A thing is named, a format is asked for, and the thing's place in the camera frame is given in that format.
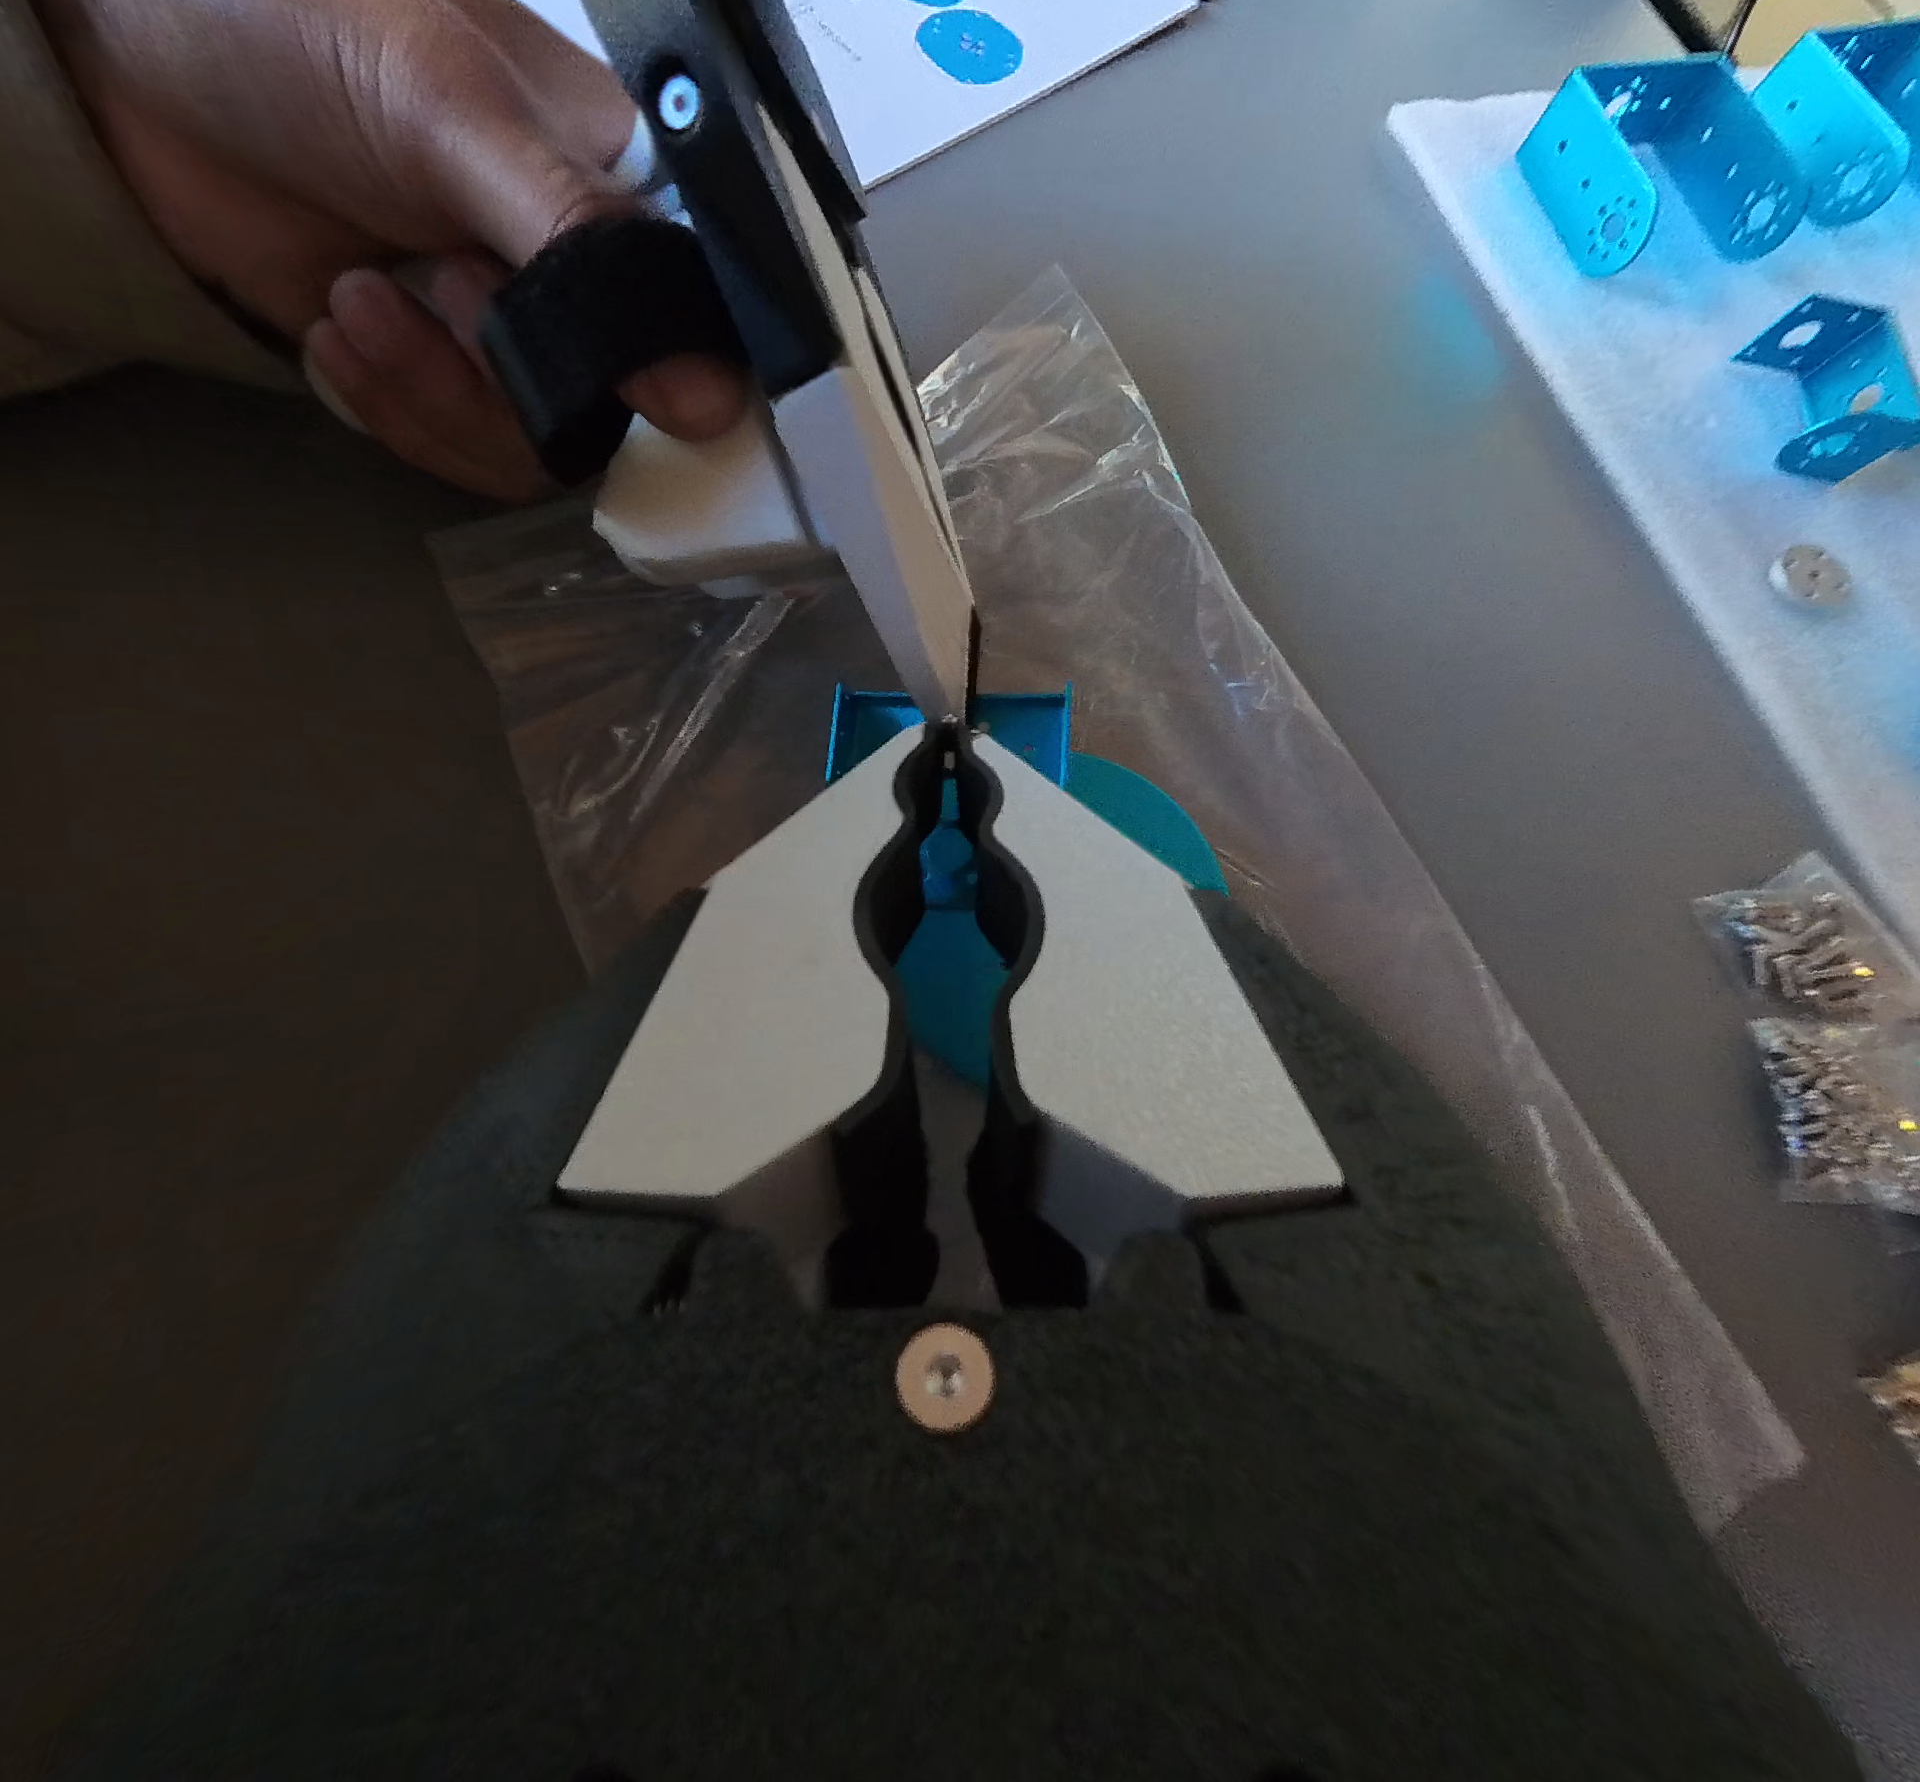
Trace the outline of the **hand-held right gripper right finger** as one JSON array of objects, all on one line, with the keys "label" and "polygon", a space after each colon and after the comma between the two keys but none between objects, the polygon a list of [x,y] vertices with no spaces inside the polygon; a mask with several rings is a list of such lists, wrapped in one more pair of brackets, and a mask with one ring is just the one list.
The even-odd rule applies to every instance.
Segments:
[{"label": "hand-held right gripper right finger", "polygon": [[1193,889],[972,736],[989,1003],[972,1224],[999,1303],[1088,1303],[1129,1237],[1344,1198]]}]

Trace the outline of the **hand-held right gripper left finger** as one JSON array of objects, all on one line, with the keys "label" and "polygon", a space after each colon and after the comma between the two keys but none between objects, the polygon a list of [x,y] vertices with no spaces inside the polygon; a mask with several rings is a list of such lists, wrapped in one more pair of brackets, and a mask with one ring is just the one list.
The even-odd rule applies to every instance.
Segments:
[{"label": "hand-held right gripper left finger", "polygon": [[908,724],[726,860],[636,1018],[559,1198],[758,1231],[806,1303],[868,1219],[925,1231],[899,954],[943,731]]}]

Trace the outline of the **blue round metal plate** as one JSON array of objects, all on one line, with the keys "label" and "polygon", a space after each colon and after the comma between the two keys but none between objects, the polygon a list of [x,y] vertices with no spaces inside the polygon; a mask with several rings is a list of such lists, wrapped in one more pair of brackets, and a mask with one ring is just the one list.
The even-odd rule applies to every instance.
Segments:
[{"label": "blue round metal plate", "polygon": [[[1122,840],[1158,858],[1200,892],[1231,892],[1226,866],[1190,814],[1142,774],[1066,753],[1066,795],[1109,824]],[[955,824],[955,798],[922,851],[925,916],[899,954],[908,1025],[917,1048],[972,1088],[989,1073],[989,1003],[1004,987],[1004,957],[972,919],[972,843]]]}]

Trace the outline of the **blue U-shaped metal bracket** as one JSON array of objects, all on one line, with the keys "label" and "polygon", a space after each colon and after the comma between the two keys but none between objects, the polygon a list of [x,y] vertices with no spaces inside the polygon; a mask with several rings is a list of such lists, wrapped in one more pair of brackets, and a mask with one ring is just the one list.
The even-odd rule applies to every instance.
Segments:
[{"label": "blue U-shaped metal bracket", "polygon": [[[829,724],[829,771],[833,788],[855,764],[882,753],[899,731],[917,731],[922,707],[904,691],[850,691],[833,694]],[[1004,753],[1020,754],[1048,783],[1066,788],[1069,758],[1069,691],[1051,694],[981,694],[972,707],[972,732],[994,736]],[[960,828],[960,792],[952,771],[943,776],[939,828],[922,840],[922,883],[927,911],[972,911],[977,858]]]}]

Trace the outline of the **grey desk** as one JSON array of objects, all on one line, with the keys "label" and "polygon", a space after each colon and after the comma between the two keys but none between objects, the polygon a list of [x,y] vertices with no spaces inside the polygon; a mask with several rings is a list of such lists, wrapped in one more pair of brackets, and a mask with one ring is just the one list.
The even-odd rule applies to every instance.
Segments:
[{"label": "grey desk", "polygon": [[[1916,1779],[1916,1268],[1786,1206],[1692,895],[1821,828],[1404,170],[1404,96],[1663,48],[1640,0],[1216,0],[883,185],[917,367],[1046,265],[1236,587],[1803,1447],[1719,1558]],[[424,534],[308,402],[3,408],[3,1779],[45,1779],[398,1167],[584,968]]]}]

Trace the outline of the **person's left hand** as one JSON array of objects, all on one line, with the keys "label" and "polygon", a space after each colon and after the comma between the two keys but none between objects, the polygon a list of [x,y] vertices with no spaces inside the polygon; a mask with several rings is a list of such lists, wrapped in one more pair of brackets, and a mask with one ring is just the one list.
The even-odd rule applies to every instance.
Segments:
[{"label": "person's left hand", "polygon": [[516,0],[36,0],[165,245],[398,459],[545,500],[483,352],[506,277],[636,200],[636,104]]}]

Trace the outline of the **clear plastic bag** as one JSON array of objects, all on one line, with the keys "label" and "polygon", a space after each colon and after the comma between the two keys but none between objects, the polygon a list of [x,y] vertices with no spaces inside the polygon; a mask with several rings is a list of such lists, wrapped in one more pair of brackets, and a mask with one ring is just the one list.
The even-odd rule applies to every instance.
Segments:
[{"label": "clear plastic bag", "polygon": [[[1581,1277],[1706,1534],[1790,1481],[1802,1437],[1236,591],[1069,277],[1046,268],[922,402],[981,604],[981,684],[1069,684],[1075,748],[1162,788],[1236,902],[1456,1105]],[[587,974],[819,792],[834,684],[894,679],[850,585],[651,587],[587,500],[449,527],[432,558]]]}]

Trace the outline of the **pile of clear screw bags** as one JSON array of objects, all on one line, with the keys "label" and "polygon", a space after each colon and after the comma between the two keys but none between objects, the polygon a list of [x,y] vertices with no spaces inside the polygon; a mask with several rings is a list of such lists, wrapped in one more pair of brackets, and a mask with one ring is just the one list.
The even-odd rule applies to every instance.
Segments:
[{"label": "pile of clear screw bags", "polygon": [[1802,851],[1762,883],[1695,895],[1692,911],[1745,997],[1773,1194],[1862,1217],[1876,1246],[1916,1280],[1916,954],[1821,851]]}]

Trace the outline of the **white foam tray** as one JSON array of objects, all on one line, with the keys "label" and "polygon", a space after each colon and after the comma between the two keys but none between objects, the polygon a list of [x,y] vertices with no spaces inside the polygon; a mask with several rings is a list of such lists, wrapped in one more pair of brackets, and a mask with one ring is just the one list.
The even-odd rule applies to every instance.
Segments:
[{"label": "white foam tray", "polygon": [[[1865,889],[1916,930],[1920,510],[1916,451],[1821,485],[1773,463],[1802,418],[1780,371],[1732,367],[1803,291],[1887,305],[1916,352],[1920,227],[1902,185],[1844,228],[1719,262],[1675,206],[1619,277],[1583,277],[1517,170],[1546,93],[1422,96],[1384,116],[1492,305],[1616,485],[1646,549],[1770,724]],[[1790,544],[1835,551],[1853,602],[1770,587]]]}]

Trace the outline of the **blue rounded metal bracket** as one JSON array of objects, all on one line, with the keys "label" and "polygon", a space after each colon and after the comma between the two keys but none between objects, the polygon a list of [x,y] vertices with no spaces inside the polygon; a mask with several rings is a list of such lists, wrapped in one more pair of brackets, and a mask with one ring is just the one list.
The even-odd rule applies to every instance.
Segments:
[{"label": "blue rounded metal bracket", "polygon": [[1752,86],[1821,228],[1880,211],[1916,168],[1920,17],[1803,29]]},{"label": "blue rounded metal bracket", "polygon": [[1583,277],[1627,268],[1663,205],[1719,262],[1762,262],[1809,211],[1809,182],[1724,59],[1574,64],[1517,168]]}]

